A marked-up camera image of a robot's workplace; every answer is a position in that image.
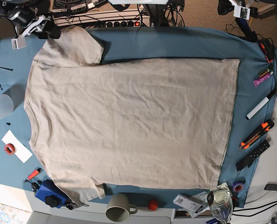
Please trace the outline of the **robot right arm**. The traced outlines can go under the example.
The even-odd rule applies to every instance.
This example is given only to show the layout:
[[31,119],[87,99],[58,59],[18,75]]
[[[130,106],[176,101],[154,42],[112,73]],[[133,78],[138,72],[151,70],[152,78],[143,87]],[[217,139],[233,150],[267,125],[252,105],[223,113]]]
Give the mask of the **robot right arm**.
[[0,0],[0,18],[6,19],[14,28],[11,40],[13,49],[26,47],[26,36],[35,34],[39,39],[59,39],[60,28],[49,14],[39,14],[36,5],[41,1]]

